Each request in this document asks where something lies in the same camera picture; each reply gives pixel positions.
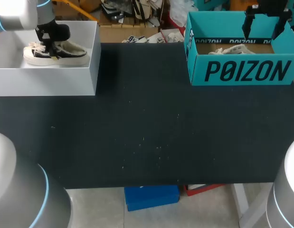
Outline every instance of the shoelace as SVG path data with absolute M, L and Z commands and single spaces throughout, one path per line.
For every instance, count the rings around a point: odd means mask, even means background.
M 215 52 L 209 52 L 209 55 L 223 55 L 223 54 L 254 54 L 244 44 L 235 45 L 228 49 L 223 48 L 217 49 Z
M 36 43 L 36 42 L 30 42 L 28 44 L 28 46 L 30 48 L 32 48 L 33 50 L 36 50 L 38 52 L 44 52 L 44 51 L 46 51 L 46 46 L 44 46 L 42 44 L 39 44 L 39 43 Z

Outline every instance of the black and white sneaker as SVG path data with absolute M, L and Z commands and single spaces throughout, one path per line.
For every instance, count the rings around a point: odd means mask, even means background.
M 148 40 L 146 37 L 135 37 L 129 36 L 127 40 L 124 40 L 123 43 L 146 43 Z
M 83 65 L 90 59 L 83 47 L 68 40 L 55 42 L 51 51 L 43 43 L 30 42 L 23 49 L 23 58 L 36 66 Z

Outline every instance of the shoe sole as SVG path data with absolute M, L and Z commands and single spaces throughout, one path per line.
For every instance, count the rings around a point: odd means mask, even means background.
M 90 57 L 88 55 L 74 58 L 60 58 L 54 60 L 52 58 L 36 58 L 27 55 L 23 55 L 23 58 L 27 63 L 35 66 L 51 66 L 51 65 L 67 65 L 67 66 L 81 66 L 86 64 Z

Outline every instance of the white table leg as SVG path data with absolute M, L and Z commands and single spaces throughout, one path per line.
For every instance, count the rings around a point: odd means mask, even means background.
M 233 184 L 232 193 L 236 201 L 240 228 L 252 228 L 266 211 L 267 198 L 272 187 L 268 183 L 248 207 L 243 184 Z

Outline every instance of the poizon logo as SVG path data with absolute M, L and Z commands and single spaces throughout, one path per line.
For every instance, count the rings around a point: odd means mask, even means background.
M 189 43 L 187 44 L 187 49 L 186 49 L 186 58 L 187 58 L 187 61 L 188 61 L 189 50 L 191 49 L 193 37 L 194 37 L 193 31 L 192 31 L 192 29 L 190 29 Z

